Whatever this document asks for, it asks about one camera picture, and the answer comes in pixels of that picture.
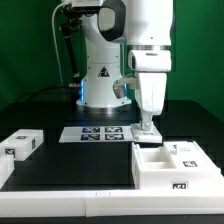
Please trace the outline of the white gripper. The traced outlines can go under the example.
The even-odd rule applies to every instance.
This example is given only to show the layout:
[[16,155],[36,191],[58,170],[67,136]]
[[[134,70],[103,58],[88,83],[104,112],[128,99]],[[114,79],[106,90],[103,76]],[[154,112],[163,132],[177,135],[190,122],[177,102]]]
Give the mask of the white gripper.
[[140,126],[142,130],[152,128],[152,116],[160,115],[163,110],[167,74],[137,73],[135,99],[141,111]]

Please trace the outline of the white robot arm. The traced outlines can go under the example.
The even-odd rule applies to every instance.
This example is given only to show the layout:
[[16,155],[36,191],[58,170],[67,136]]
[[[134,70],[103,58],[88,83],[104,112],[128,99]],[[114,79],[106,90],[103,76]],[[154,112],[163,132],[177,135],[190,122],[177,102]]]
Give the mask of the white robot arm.
[[172,67],[173,0],[61,0],[61,5],[66,32],[81,28],[85,38],[87,72],[74,73],[83,84],[79,107],[118,109],[131,102],[126,89],[132,88],[141,118],[131,128],[152,130]]

